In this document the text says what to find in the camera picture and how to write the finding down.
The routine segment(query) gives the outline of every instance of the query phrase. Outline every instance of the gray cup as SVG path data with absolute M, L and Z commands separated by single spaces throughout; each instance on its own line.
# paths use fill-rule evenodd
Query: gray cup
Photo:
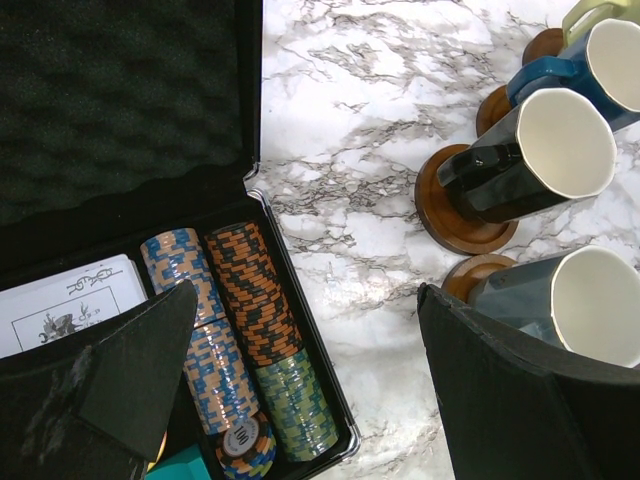
M 472 290 L 469 304 L 585 357 L 640 364 L 640 277 L 605 248 L 583 247 L 496 272 Z

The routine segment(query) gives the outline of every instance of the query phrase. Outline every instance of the foam lining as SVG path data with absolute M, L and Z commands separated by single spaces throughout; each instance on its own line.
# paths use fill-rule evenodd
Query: foam lining
M 242 154 L 234 4 L 0 5 L 0 225 Z

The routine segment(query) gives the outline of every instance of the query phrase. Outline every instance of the black card box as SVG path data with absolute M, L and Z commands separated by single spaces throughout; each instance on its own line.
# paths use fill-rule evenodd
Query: black card box
M 260 159 L 261 43 L 259 0 L 2 2 L 0 290 L 124 253 L 152 296 L 146 239 L 258 222 L 340 434 L 312 462 L 279 452 L 266 477 L 306 479 L 360 436 L 273 214 L 244 186 Z M 222 480 L 183 381 L 165 457 L 195 442 Z

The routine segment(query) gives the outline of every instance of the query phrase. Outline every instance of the teal object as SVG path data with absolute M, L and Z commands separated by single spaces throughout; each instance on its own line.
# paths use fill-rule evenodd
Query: teal object
M 163 461 L 149 472 L 147 480 L 211 480 L 198 445 Z

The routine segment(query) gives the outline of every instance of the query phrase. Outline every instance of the white marble countertop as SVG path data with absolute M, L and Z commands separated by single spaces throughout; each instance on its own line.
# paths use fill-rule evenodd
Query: white marble countertop
M 422 227 L 423 162 L 475 140 L 481 101 L 574 0 L 265 0 L 262 169 L 363 434 L 318 478 L 453 479 L 415 313 L 462 257 Z M 616 134 L 604 194 L 521 222 L 519 261 L 588 243 L 640 261 L 640 126 Z

